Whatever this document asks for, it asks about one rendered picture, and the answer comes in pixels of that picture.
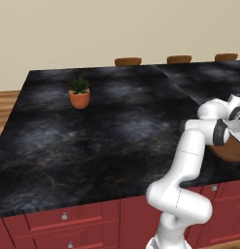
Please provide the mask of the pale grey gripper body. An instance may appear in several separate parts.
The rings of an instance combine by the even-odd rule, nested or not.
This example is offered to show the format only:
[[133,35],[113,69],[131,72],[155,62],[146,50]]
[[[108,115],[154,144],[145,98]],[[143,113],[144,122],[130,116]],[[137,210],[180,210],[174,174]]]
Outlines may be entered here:
[[240,142],[240,117],[234,121],[227,121],[231,135]]

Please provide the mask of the red cupboard door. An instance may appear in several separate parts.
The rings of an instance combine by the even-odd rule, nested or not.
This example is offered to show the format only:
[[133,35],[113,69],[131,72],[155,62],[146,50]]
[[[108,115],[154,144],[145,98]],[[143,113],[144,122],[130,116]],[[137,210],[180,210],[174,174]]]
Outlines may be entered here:
[[185,239],[193,249],[240,239],[240,180],[224,182],[216,198],[211,219],[186,229]]
[[0,219],[0,249],[16,249],[1,219]]
[[155,235],[161,212],[147,204],[145,196],[120,201],[120,249],[146,249]]

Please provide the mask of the brown wooden stool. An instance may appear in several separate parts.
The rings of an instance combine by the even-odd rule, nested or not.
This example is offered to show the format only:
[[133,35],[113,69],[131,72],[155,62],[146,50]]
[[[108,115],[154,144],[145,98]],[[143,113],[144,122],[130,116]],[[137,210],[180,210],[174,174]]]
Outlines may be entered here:
[[138,66],[141,63],[141,57],[120,57],[115,59],[116,66]]
[[190,55],[170,55],[166,59],[168,64],[177,64],[177,63],[190,63]]
[[238,53],[218,53],[215,55],[215,61],[230,61],[236,60]]

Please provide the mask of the green plant in terracotta pot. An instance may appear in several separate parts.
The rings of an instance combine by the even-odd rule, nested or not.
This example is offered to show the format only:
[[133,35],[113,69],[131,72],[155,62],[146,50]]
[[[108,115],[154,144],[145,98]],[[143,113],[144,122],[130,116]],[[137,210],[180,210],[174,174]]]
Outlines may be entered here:
[[88,80],[83,77],[74,79],[69,83],[69,99],[76,109],[85,109],[90,101]]

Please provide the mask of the red drawer front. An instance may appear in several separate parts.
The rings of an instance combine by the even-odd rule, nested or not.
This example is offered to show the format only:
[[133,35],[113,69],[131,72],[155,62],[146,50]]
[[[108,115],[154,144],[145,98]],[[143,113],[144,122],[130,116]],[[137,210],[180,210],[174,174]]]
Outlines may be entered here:
[[78,229],[36,234],[16,238],[17,249],[118,249],[119,224],[109,222]]
[[197,187],[189,187],[189,191],[205,196],[211,201],[211,203],[214,203],[215,199],[221,196],[223,192],[224,183],[215,184],[218,186],[218,189],[215,192],[211,190],[211,185],[212,184]]
[[[65,221],[61,220],[63,212],[68,215]],[[16,238],[112,222],[116,221],[119,215],[120,201],[117,199],[16,215],[3,218],[3,221],[11,236]]]

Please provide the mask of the round wooden cutting board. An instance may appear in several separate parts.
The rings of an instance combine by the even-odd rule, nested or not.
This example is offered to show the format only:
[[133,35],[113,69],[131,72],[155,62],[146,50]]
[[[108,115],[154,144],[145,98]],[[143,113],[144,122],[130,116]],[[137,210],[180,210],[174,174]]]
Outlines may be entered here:
[[209,151],[217,158],[229,162],[240,162],[240,142],[229,135],[228,141],[222,146],[208,146]]

